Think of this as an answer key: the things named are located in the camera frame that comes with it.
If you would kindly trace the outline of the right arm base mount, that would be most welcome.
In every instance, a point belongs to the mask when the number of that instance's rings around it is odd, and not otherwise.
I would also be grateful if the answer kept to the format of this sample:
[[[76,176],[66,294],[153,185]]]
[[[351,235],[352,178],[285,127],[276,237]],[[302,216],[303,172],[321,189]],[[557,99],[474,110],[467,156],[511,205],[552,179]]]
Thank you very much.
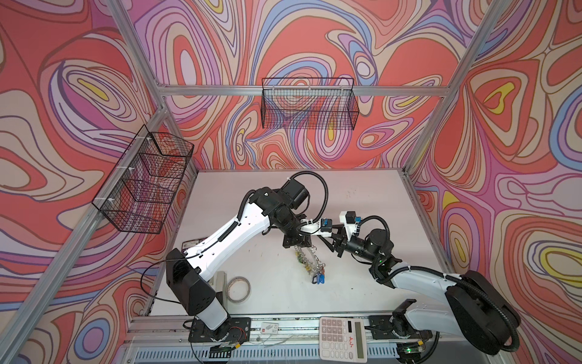
[[[401,339],[406,342],[396,344],[399,363],[426,363],[432,358],[440,341],[439,332],[414,329],[406,318],[406,313],[415,299],[407,299],[390,315],[371,315],[365,329],[374,340]]]

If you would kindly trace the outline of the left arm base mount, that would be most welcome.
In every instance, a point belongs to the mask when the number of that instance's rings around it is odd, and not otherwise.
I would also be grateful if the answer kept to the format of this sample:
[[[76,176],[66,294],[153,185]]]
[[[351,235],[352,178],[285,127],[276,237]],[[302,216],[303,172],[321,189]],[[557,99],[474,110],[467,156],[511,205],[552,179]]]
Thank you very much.
[[[188,319],[183,328],[188,330],[192,344],[243,344],[249,340],[252,320],[250,317],[229,317],[217,329],[209,329],[197,318]]]

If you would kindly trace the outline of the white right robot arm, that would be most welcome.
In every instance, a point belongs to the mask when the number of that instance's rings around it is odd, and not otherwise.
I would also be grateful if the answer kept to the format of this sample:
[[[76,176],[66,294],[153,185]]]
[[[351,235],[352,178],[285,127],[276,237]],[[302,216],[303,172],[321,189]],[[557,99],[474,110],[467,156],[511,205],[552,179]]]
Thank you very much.
[[[361,258],[380,285],[437,302],[432,309],[415,302],[397,309],[394,328],[457,335],[490,356],[520,347],[520,315],[480,272],[459,275],[403,262],[394,256],[390,228],[380,216],[360,218],[349,211],[338,224],[321,219],[314,233],[338,256]]]

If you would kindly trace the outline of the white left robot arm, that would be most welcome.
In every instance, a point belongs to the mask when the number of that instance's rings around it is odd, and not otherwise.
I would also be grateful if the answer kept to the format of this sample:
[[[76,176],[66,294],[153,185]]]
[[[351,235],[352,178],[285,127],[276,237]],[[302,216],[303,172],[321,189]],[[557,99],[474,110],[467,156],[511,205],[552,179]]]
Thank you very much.
[[[309,199],[308,189],[297,178],[310,175],[323,187],[322,206],[313,219],[297,213]],[[329,200],[326,180],[314,171],[299,171],[282,187],[249,190],[236,215],[195,247],[171,250],[165,258],[168,287],[187,315],[201,321],[210,332],[224,336],[230,330],[230,315],[209,283],[219,268],[238,250],[262,233],[276,229],[283,234],[283,247],[310,247],[312,236],[324,232],[321,219]]]

